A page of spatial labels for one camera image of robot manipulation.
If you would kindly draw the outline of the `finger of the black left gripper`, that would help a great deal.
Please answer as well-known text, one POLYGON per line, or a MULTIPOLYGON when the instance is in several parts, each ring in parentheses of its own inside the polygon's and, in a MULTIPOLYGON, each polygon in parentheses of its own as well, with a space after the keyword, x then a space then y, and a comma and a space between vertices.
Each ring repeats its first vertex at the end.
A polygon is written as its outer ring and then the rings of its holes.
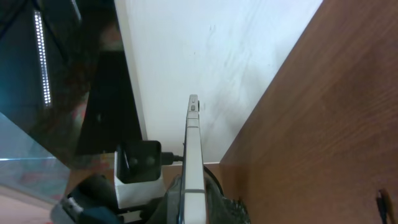
POLYGON ((206 201, 210 224, 250 224, 247 208, 242 200, 228 199, 216 176, 206 166, 206 201))
POLYGON ((140 218, 145 224, 178 224, 182 176, 177 175, 161 198, 152 199, 144 206, 140 218))

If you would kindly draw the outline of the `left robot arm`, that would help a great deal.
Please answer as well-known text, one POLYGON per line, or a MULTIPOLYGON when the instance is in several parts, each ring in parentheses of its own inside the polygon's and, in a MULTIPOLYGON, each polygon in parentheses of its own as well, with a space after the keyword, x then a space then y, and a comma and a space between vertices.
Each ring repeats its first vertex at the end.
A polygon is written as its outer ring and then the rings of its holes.
MULTIPOLYGON (((226 198, 216 176, 208 168, 204 170, 209 222, 250 224, 245 204, 226 198)), ((93 174, 53 207, 50 219, 53 223, 82 224, 178 223, 181 183, 182 176, 176 175, 164 196, 143 205, 119 208, 109 180, 104 175, 93 174)))

